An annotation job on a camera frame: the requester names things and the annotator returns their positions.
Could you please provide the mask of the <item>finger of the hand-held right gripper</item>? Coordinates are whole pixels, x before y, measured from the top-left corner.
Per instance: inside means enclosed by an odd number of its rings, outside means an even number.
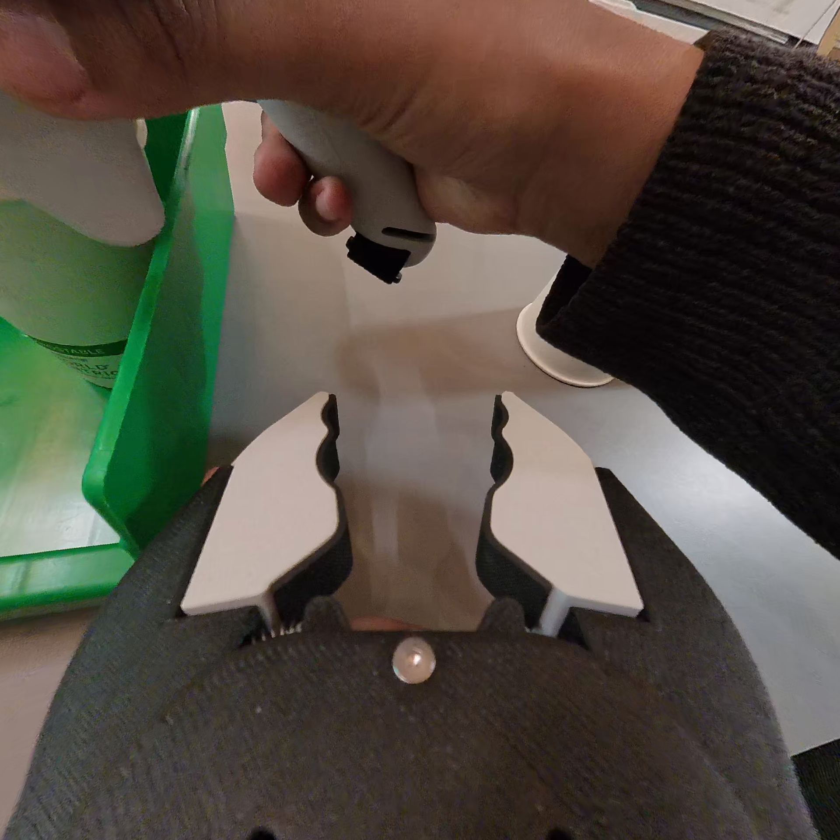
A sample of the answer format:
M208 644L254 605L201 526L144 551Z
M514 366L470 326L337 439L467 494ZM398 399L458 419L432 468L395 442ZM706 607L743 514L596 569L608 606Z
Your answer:
M107 245L152 240L163 203L137 122L76 121L1 95L1 197Z

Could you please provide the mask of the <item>dented white paper cup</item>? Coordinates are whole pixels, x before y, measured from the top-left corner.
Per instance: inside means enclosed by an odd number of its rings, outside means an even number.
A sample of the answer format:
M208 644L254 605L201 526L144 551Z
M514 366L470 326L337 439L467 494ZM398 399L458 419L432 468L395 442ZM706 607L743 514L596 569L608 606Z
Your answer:
M554 282L552 279L541 289L518 315L516 333L522 351L537 368L558 382L586 389L608 385L612 376L558 350L538 335L538 316Z

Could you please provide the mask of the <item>green plastic bin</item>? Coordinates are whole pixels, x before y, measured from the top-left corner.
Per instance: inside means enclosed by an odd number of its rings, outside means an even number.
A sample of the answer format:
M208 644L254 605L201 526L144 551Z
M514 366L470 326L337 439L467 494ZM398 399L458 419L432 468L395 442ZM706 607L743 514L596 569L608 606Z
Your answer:
M2 621L99 602L200 486L235 219L221 106L149 125L166 222L111 390L2 322Z

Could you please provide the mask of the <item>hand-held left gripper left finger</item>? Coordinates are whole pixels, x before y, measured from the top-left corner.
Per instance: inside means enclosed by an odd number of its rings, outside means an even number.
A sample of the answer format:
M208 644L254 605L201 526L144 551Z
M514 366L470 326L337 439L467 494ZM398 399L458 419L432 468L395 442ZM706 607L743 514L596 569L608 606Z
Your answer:
M267 629L291 629L312 598L340 588L353 561L336 486L339 435L337 399L318 392L235 458L184 614L255 607Z

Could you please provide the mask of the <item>grey desk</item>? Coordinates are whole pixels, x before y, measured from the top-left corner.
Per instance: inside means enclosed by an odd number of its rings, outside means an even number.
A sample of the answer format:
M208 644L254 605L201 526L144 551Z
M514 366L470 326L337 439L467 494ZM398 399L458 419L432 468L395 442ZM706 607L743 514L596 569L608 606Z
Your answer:
M228 463L315 392L337 396L349 616L474 627L495 395L514 392L610 469L707 579L746 641L793 753L838 738L838 562L622 383L561 384L525 356L520 310L561 253L439 226L388 287L252 183L259 109L224 105L236 218L207 463Z

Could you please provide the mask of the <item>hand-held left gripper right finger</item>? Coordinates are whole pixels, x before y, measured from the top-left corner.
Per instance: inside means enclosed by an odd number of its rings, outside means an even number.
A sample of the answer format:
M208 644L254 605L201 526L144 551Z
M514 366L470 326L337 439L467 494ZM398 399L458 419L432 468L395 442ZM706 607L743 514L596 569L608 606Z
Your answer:
M496 395L479 582L526 630L557 637L575 608L636 620L638 589L596 469L573 438L512 392Z

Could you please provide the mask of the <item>person's black clothing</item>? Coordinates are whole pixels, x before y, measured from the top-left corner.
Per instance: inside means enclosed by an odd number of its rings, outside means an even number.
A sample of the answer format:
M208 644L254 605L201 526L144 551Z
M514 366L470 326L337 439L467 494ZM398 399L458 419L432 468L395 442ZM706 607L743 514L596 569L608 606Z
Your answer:
M839 838L839 740L792 757L801 790L822 839Z

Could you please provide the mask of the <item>person's right hand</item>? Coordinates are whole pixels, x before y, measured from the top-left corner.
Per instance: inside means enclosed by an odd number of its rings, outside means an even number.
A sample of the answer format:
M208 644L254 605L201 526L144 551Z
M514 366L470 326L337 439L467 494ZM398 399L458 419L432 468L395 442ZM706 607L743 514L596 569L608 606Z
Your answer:
M436 222L595 267L701 49L590 2L2 2L2 90L67 119L286 99L413 165Z

